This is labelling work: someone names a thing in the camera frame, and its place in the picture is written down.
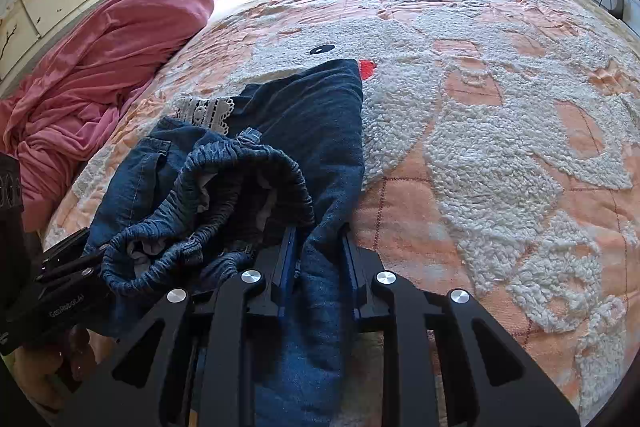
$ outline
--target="black eye embroidery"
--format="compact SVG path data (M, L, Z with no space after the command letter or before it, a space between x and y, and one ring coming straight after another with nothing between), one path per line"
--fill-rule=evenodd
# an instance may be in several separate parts
M309 52L309 55L318 55L318 54L321 54L321 53L330 52L334 48L335 48L335 46L333 44L323 44L322 46L318 46L318 47L313 48Z

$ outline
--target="white lace trim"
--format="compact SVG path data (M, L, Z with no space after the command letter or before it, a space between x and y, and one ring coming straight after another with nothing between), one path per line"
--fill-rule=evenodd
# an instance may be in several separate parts
M179 96L174 99L175 118L225 135L229 126L225 120L234 110L232 98L197 98Z

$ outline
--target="dark cloth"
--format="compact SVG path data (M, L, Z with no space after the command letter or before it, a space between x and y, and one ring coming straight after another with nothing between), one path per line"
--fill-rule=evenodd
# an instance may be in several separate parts
M161 129L175 126L173 134L189 126L170 118L164 118L158 125ZM207 246L233 215L245 179L255 178L258 173L277 190L278 195L265 225L266 235L282 237L287 225L308 227L313 224L311 198L300 168L282 151L260 145L258 140L259 133L250 128L242 131L237 139L207 132L200 140L205 143L188 153L174 187L153 214L110 240L104 252L101 275L115 294L131 298L145 296L156 301L172 287L186 285L180 279L185 267L200 267L210 262L219 264L219 258L224 254L207 249ZM207 210L198 212L202 204L203 180L207 180L210 205ZM123 189L145 194L154 185L151 176L138 179L128 176L128 183ZM148 214L151 201L134 200L134 204L137 203ZM127 207L110 210L110 213L115 212L125 216L132 213ZM255 222L256 216L245 218ZM155 245L159 241L171 244L140 277L136 277L134 260L127 254L127 246L130 243ZM211 286L220 285L233 274L233 271L226 271L227 277L217 277Z
M233 100L234 110L226 119L228 137L238 137L242 130L252 127L262 133L262 143L272 151L280 150L297 161L315 215L314 226L303 238L300 276L286 323L281 330L262 331L260 343L255 346L257 425L328 425L340 400L340 378L349 349L350 322L340 304L337 237L358 202L364 173L358 63L331 60L267 84L250 84ZM176 128L184 132L178 137L167 134ZM174 180L183 176L184 153L233 142L231 138L188 124L157 131L153 137L141 140L118 168L92 224L88 250L118 234L108 250L122 253L118 239L125 235L122 229L144 219L154 209L161 210L168 195L171 199ZM210 196L215 206L215 194L210 192ZM145 199L144 206L131 203L138 198ZM175 198L172 201L180 205ZM153 222L154 219L147 219L140 225L152 226ZM199 255L191 258L194 261L191 268L196 269L201 289L220 283L219 267L211 270L207 266L218 263L219 257L207 263L206 243L202 245L202 260ZM106 256L103 276L108 282L121 268L116 266L114 270L114 259L113 255ZM116 291L122 289L125 295L135 295L130 293L132 288L127 281L117 282L113 285L111 281ZM155 295L155 291L148 291L155 289L153 279L148 283L149 287L143 287L145 295ZM127 307L139 311L143 305L137 298L120 295L112 317L122 315Z

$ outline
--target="pink fabric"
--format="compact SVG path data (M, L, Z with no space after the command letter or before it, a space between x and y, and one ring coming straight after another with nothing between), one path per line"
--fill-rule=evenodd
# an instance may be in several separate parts
M38 230L79 163L106 142L154 73L202 29L214 0L107 0L0 102L0 150L20 161L25 229Z

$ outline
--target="metal screw cap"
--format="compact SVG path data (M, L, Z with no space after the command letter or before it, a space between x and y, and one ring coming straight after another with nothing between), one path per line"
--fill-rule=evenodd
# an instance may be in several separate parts
M258 282L261 277L262 274L258 272L258 270L245 270L242 272L241 276L242 280L249 284Z
M380 284L393 284L396 282L396 274L393 272L379 272L376 279Z
M464 290L453 290L451 292L451 300L458 304L464 304L465 302L469 302L469 294Z
M187 292L184 291L182 288L176 288L174 290L171 290L166 295L166 299L172 303L182 302L186 298L187 298Z

